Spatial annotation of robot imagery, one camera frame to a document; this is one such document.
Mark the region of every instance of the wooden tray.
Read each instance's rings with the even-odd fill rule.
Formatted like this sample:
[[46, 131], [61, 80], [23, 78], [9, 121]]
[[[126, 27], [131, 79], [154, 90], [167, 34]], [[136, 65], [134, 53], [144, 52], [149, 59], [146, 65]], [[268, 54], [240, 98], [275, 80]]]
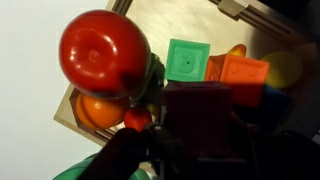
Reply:
[[[306, 67], [303, 79], [290, 93], [296, 105], [277, 131], [287, 128], [312, 138], [320, 128], [318, 40], [262, 3], [256, 0], [109, 0], [106, 9], [132, 19], [163, 64], [171, 38], [209, 43], [211, 55], [224, 54], [242, 43], [247, 46], [250, 58], [259, 59], [278, 50], [303, 56]], [[78, 94], [70, 85], [54, 119], [97, 144], [105, 145], [123, 126], [101, 131], [83, 126], [73, 111]]]

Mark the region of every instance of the white surface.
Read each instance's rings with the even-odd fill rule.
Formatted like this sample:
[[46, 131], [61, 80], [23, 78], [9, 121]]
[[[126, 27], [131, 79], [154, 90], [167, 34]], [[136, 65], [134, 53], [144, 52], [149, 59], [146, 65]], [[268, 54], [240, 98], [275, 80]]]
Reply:
[[68, 86], [60, 35], [74, 17], [107, 2], [0, 1], [0, 179], [52, 179], [100, 150], [53, 116]]

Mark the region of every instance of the green toy block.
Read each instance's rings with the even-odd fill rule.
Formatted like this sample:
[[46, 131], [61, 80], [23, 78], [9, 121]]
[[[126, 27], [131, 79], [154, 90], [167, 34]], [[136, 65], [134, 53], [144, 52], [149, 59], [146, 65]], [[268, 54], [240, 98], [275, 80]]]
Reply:
[[190, 82], [203, 81], [210, 44], [171, 39], [165, 78]]

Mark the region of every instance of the orange toy block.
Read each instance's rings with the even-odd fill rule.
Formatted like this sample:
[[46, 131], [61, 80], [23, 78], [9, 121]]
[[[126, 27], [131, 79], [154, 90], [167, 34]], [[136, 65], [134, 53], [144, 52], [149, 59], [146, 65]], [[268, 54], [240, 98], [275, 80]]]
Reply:
[[258, 106], [269, 63], [225, 54], [210, 56], [205, 81], [216, 81], [233, 90], [233, 102], [245, 106]]

